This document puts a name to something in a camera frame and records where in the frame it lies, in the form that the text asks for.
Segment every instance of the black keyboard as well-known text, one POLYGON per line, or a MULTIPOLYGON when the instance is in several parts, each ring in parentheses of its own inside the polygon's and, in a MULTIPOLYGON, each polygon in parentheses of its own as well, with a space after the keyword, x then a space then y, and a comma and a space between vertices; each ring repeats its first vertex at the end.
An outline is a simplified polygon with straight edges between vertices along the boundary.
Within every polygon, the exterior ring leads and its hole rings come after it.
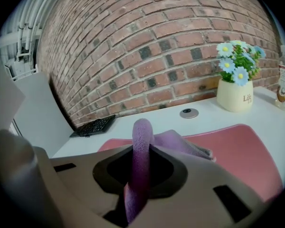
POLYGON ((84 124, 76 129, 70 136, 74 137, 89 137, 91 135, 105 133, 112 125, 116 115, 108 116, 103 119, 96 119, 90 123, 84 124))

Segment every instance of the cream ceramic pot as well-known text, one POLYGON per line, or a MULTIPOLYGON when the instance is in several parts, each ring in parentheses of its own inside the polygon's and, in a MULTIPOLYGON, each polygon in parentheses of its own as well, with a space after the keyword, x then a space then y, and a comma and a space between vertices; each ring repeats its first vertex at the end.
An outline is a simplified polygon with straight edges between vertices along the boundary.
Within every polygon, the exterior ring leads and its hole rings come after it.
POLYGON ((219 80, 218 103, 230 112, 241 112, 249 109, 253 102, 253 85, 248 81, 244 86, 219 80))

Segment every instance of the purple microfiber towel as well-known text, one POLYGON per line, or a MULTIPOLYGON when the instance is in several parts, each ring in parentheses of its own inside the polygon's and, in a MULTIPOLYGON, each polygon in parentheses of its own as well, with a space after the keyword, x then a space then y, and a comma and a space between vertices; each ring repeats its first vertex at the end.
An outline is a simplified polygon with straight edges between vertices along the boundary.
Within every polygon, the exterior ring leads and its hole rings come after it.
POLYGON ((139 119, 134 123, 133 132, 132 172, 125 186, 125 211, 131 223, 143 209, 148 200, 150 188, 150 157, 149 146, 158 145, 170 150, 195 155, 212 160, 212 152, 191 144, 174 130, 153 135, 151 123, 147 119, 139 119))
POLYGON ((148 199, 150 184, 149 145, 154 142, 151 123, 140 119, 134 123, 132 172, 125 187, 125 210, 131 223, 143 209, 148 199))

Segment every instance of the white tabletop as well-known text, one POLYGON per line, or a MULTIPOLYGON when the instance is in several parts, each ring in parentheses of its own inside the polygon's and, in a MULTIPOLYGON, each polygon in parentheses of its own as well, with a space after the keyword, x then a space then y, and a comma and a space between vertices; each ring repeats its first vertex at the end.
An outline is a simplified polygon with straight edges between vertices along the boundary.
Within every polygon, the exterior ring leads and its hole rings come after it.
POLYGON ((89 138, 70 138, 54 158, 97 152, 107 140, 112 138, 131 139, 133 124, 140 118, 146 118, 151 122, 154 134, 174 129, 183 136, 246 124, 257 133, 270 152, 285 186, 285 111, 274 105, 275 97, 275 93, 257 87, 254 89, 254 102, 251 109, 241 113, 224 110, 217 104, 216 98, 212 98, 120 117, 104 134, 89 138), (180 111, 186 108, 197 109, 199 115, 192 119, 181 118, 180 111))

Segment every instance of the pink desk pad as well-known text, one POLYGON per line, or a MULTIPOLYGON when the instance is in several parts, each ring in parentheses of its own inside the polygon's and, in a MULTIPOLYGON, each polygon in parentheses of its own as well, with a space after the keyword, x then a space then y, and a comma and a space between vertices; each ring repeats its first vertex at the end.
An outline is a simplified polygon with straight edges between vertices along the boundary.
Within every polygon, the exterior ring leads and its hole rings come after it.
MULTIPOLYGON (((217 159, 216 163, 254 189, 263 201, 282 191, 282 180, 277 167, 251 127, 239 124, 184 138, 196 145, 211 149, 217 159)), ((132 144, 132 140, 110 139, 98 151, 126 144, 132 144)))

